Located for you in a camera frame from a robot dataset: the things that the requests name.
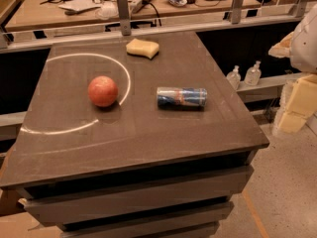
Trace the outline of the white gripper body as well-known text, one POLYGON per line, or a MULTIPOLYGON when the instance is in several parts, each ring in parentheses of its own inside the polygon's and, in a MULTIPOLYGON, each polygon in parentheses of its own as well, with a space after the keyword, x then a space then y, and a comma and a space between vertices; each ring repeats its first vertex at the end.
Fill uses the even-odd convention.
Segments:
POLYGON ((308 74, 293 83, 285 111, 295 113, 306 121, 317 111, 317 75, 308 74))

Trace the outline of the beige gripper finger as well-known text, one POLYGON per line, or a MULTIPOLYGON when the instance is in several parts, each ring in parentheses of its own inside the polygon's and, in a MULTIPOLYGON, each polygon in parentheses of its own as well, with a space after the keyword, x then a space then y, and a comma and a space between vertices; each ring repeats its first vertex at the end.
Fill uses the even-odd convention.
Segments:
POLYGON ((275 58, 290 58, 290 48, 292 43, 293 33, 289 33, 279 43, 273 45, 268 54, 275 58))
POLYGON ((306 124, 306 119, 295 114, 287 113, 282 110, 276 112, 272 132, 274 134, 280 133, 297 133, 306 124))

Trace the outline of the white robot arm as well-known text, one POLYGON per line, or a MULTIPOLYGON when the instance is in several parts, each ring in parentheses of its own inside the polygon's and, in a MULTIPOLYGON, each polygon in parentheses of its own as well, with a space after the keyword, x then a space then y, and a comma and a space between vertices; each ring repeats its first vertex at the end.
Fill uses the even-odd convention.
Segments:
POLYGON ((275 131, 297 133, 317 112, 317 5, 268 54, 289 58, 291 66, 304 73, 283 87, 274 120, 275 131))

